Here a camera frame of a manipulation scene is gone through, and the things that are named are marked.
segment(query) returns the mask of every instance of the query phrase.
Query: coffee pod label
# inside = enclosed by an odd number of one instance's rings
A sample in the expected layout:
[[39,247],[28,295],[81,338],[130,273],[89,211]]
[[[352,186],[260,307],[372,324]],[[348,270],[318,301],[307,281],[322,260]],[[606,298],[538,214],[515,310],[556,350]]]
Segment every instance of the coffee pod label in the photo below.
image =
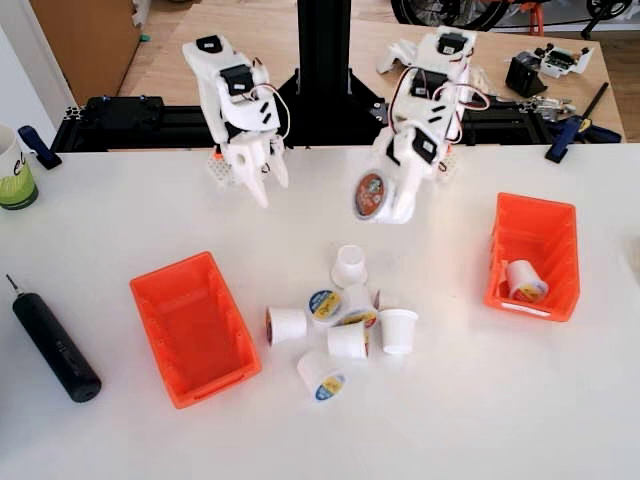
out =
[[333,375],[325,379],[316,390],[316,400],[324,401],[338,393],[344,385],[344,375]]
[[376,323],[376,312],[373,310],[359,310],[348,313],[340,321],[341,325],[351,325],[352,323],[364,322],[364,326],[369,328]]
[[314,317],[324,320],[337,313],[342,305],[340,295],[331,290],[320,290],[311,295],[309,299],[309,310]]
[[356,188],[356,210],[363,218],[371,217],[385,198],[384,180],[377,173],[365,175]]
[[520,302],[538,302],[547,294],[547,289],[539,283],[527,283],[518,287],[513,299]]

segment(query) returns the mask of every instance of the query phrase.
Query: held coffee pod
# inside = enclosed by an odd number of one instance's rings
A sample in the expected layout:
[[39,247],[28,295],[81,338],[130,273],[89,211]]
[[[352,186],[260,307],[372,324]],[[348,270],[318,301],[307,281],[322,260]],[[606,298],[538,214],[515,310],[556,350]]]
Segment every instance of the held coffee pod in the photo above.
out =
[[379,170],[370,170],[358,182],[354,194],[356,217],[368,222],[387,222],[396,184]]
[[373,308],[369,291],[364,285],[351,285],[344,290],[346,307],[343,308],[343,315],[340,325],[364,322],[364,326],[369,328],[376,323],[376,309]]
[[392,308],[378,312],[382,325],[382,349],[390,355],[406,355],[413,351],[413,336],[418,314]]
[[295,308],[267,308],[267,340],[269,345],[301,338],[307,334],[307,317]]
[[327,331],[327,346],[332,357],[367,358],[369,335],[364,322],[330,328]]
[[309,298],[306,313],[313,325],[322,330],[340,321],[342,309],[343,300],[338,292],[319,290]]
[[507,266],[507,282],[509,298],[521,302],[538,303],[549,293],[549,286],[527,260],[516,260]]
[[298,373],[305,385],[319,402],[336,395],[344,386],[345,376],[331,361],[331,358],[320,352],[305,353],[298,362]]
[[362,248],[357,245],[340,247],[336,263],[331,269],[331,280],[340,288],[354,284],[362,285],[367,281],[367,268]]

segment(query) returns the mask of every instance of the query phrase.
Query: wooden floor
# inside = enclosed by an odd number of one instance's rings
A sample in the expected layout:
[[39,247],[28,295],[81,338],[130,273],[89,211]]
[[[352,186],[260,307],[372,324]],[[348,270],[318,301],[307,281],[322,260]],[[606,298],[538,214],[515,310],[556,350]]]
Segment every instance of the wooden floor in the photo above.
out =
[[[242,5],[245,8],[295,9],[295,0],[200,0],[212,5]],[[141,43],[131,62],[129,72],[120,89],[128,95],[144,75],[163,43],[178,26],[192,2],[173,3],[153,0],[143,32],[151,37]],[[352,0],[352,16],[363,20],[396,22],[390,0]],[[551,35],[579,38],[576,32]],[[611,77],[618,109],[624,124],[627,141],[640,142],[640,32],[594,32],[593,40],[602,45],[602,51]]]

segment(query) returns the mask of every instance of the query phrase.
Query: white mug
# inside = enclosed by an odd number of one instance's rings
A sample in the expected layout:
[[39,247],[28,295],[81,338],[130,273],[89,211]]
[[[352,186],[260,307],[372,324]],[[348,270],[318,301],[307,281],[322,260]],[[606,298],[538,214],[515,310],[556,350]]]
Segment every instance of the white mug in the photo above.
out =
[[0,124],[0,207],[19,210],[38,198],[38,187],[11,127]]

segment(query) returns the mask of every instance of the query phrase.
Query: wooden cabinet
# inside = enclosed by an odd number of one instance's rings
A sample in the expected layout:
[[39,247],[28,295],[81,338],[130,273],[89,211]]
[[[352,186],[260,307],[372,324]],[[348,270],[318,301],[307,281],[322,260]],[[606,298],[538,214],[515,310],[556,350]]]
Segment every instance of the wooden cabinet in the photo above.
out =
[[78,104],[116,95],[138,46],[131,0],[30,0]]

